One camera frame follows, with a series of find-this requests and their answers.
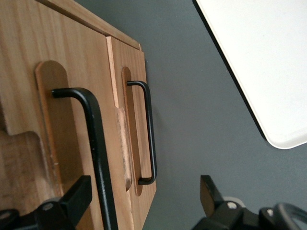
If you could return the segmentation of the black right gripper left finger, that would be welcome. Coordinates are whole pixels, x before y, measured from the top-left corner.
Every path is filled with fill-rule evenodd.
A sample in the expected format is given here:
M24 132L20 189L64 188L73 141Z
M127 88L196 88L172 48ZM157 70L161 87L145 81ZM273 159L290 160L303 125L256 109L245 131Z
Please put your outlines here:
M39 230L74 230L92 201L91 176L81 176L59 201L42 204L35 211Z

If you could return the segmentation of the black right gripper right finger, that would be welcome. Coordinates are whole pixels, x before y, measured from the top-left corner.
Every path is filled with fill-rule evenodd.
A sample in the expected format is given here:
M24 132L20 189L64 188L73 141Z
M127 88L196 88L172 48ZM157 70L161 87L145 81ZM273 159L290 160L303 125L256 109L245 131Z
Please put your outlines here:
M226 201L220 194L211 176L200 179L200 199L205 213L195 230L235 230L241 225L243 208L234 201Z

